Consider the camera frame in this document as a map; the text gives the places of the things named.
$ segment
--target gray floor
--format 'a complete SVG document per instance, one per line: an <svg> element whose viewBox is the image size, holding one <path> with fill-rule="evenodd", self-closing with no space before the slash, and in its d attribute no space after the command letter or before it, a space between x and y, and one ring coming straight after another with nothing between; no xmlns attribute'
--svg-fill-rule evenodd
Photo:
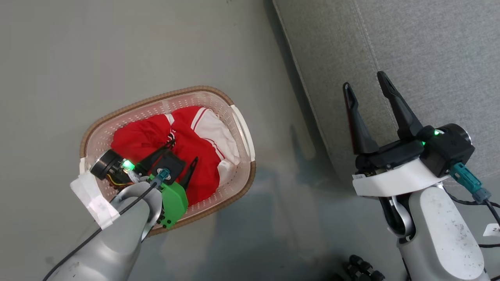
<svg viewBox="0 0 500 281"><path fill-rule="evenodd" d="M379 203L338 182L269 14L261 0L2 1L0 280L40 280L91 223L69 183L92 122L194 85L240 108L257 176L147 239L130 280L319 280L351 254L401 280Z"/></svg>

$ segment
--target red clothing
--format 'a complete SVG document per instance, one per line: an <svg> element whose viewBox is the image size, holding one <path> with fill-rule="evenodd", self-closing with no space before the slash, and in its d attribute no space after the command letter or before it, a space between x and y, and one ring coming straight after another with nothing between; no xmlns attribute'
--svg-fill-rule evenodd
<svg viewBox="0 0 500 281"><path fill-rule="evenodd" d="M111 149L133 163L138 163L165 145L173 133L175 145L172 151L186 162L184 171L176 181L184 177L191 162L198 157L198 164L186 189L186 195L189 205L201 202L212 196L219 187L217 167L221 158L212 143L200 138L191 129L192 123L196 123L193 120L200 109L199 106L190 106L174 111L172 116L175 121L172 125L164 114L129 123L114 133Z"/></svg>

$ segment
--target green 3d-printed part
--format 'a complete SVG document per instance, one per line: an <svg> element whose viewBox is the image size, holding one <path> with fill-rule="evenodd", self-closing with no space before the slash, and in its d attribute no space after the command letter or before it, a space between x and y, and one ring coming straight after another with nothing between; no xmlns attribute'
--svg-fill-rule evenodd
<svg viewBox="0 0 500 281"><path fill-rule="evenodd" d="M174 224L182 218L188 210L188 198L184 188L174 181L171 185L164 182L160 187L161 197L163 200L164 213L160 216L159 223L164 228L171 228Z"/></svg>

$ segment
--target white cloth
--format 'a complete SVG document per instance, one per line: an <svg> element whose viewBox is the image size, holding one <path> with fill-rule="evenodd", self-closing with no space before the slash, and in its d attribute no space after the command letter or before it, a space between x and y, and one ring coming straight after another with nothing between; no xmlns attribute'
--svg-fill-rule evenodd
<svg viewBox="0 0 500 281"><path fill-rule="evenodd" d="M172 114L166 114L166 118L170 125L175 122ZM241 161L238 146L228 127L211 109L201 107L194 115L191 129L200 138L212 144L220 158L220 163L217 166L220 178L219 186L225 184L231 179L234 169Z"/></svg>

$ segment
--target basket handle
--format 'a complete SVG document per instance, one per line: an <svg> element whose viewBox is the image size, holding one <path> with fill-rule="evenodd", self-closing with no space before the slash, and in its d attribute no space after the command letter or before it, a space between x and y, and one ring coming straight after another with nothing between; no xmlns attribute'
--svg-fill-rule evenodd
<svg viewBox="0 0 500 281"><path fill-rule="evenodd" d="M243 145L245 146L246 154L250 156L250 161L255 161L254 142L252 141L252 136L250 135L250 130L247 126L247 122L245 122L245 118L243 118L242 113L240 112L238 107L236 107L236 105L231 105L231 108L233 111L233 117L236 120L236 126L244 136Z"/></svg>

